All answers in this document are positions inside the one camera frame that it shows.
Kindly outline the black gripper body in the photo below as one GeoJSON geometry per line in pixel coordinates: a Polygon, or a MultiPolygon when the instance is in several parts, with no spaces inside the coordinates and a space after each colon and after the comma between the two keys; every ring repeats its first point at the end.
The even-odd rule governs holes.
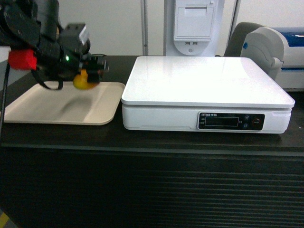
{"type": "Polygon", "coordinates": [[[41,41],[35,50],[35,57],[35,77],[41,82],[73,81],[84,69],[88,74],[88,81],[95,83],[100,82],[103,73],[109,69],[104,56],[75,53],[57,42],[41,41]]]}

